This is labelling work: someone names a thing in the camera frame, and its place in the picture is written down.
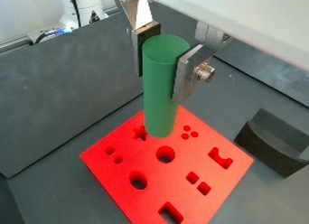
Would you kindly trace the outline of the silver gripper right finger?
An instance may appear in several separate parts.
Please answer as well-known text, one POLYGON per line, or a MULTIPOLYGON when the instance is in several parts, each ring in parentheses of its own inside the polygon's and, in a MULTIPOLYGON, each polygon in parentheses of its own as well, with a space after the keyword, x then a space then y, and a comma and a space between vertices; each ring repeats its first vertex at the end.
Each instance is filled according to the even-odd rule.
POLYGON ((222 47, 230 42, 230 36, 198 21, 195 40, 199 42, 177 58, 173 81, 172 100, 179 104, 194 92, 198 81, 208 83, 215 75, 210 60, 222 47))

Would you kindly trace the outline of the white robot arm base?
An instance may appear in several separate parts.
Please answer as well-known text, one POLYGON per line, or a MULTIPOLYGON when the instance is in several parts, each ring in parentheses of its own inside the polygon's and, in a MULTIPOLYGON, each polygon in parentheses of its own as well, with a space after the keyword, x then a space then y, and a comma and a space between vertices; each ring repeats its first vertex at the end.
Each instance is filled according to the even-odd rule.
POLYGON ((61 0, 64 13, 58 22, 73 29, 95 23, 108 17, 101 0, 61 0))

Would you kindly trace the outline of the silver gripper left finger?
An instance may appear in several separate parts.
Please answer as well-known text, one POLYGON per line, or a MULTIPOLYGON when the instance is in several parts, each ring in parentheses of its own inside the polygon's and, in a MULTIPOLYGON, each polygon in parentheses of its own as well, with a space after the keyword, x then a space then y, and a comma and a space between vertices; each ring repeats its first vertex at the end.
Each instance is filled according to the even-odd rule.
POLYGON ((115 0, 127 23, 127 33, 133 51, 133 70, 141 76, 141 44, 160 33, 160 23, 153 20, 148 0, 115 0))

